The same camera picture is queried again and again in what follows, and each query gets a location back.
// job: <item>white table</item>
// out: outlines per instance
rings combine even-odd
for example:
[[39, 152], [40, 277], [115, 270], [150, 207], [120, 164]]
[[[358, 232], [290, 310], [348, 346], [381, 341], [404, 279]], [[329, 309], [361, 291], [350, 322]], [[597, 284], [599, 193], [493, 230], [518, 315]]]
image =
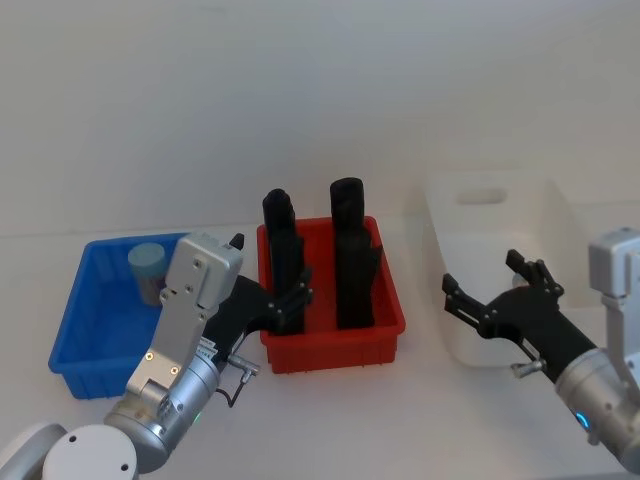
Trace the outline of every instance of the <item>white table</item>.
[[[638, 204], [578, 211], [591, 233], [640, 227]], [[395, 363], [273, 375], [254, 335], [241, 351], [263, 365], [261, 374], [232, 410], [214, 397], [167, 465], [148, 478], [557, 479], [620, 472], [603, 447], [587, 444], [544, 376], [517, 381], [507, 369], [468, 369], [449, 357], [435, 321], [443, 299], [432, 302], [426, 285], [423, 218], [378, 220], [407, 321]], [[248, 236], [243, 273], [255, 278], [255, 227], [208, 230]], [[0, 239], [0, 445], [40, 420], [67, 428], [100, 422], [115, 402], [73, 399], [47, 361], [84, 245], [119, 233]], [[224, 385], [236, 381], [225, 372]]]

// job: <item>metal cylinder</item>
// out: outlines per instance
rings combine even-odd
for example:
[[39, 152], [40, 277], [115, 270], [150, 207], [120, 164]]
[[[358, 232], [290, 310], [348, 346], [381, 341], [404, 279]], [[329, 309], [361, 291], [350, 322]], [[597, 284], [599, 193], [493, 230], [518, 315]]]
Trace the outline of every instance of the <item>metal cylinder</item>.
[[589, 435], [627, 470], [640, 473], [640, 415], [628, 400], [609, 357], [590, 350], [576, 358], [556, 382], [556, 392]]
[[219, 369], [198, 353], [171, 389], [170, 407], [163, 411], [162, 418], [150, 414], [140, 397], [127, 393], [104, 423], [118, 428], [131, 439], [140, 473], [153, 472], [168, 460], [219, 383]]

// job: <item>black cylindrical object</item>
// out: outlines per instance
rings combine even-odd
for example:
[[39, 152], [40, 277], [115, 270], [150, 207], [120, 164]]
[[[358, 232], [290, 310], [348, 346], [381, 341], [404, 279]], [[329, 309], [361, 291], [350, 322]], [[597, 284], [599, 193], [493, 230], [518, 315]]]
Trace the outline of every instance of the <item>black cylindrical object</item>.
[[360, 230], [364, 225], [364, 185], [359, 178], [336, 180], [329, 188], [331, 218], [336, 231]]
[[331, 217], [335, 232], [336, 322], [338, 329], [375, 324], [371, 287], [381, 249], [372, 246], [364, 226], [364, 186], [359, 178], [331, 184]]
[[[269, 238], [273, 295], [280, 298], [291, 290], [304, 270], [304, 239], [296, 232], [291, 198], [282, 189], [270, 191], [262, 201], [264, 224]], [[282, 335], [304, 332], [304, 313], [292, 318]]]

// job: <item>white wall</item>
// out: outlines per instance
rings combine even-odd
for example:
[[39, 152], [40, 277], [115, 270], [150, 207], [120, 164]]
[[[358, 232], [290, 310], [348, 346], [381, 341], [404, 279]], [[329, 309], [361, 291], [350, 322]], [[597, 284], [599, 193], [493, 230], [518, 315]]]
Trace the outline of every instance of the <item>white wall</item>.
[[326, 213], [344, 175], [379, 215], [443, 168], [640, 198], [638, 25], [635, 0], [3, 0], [0, 235], [253, 222], [278, 186]]

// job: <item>cable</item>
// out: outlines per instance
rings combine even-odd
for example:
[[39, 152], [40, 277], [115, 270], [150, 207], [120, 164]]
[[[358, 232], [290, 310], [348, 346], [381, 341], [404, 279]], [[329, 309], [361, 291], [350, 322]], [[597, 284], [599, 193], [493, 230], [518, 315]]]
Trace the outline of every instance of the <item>cable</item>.
[[221, 388], [216, 388], [216, 393], [222, 394], [224, 398], [227, 399], [227, 405], [229, 405], [229, 408], [233, 408], [233, 406], [236, 403], [236, 400], [238, 399], [238, 395], [240, 395], [240, 392], [242, 391], [245, 385], [246, 385], [245, 383], [240, 382], [240, 385], [238, 385], [238, 388], [233, 394], [233, 398], [231, 398], [231, 395], [229, 395], [226, 391], [222, 390]]

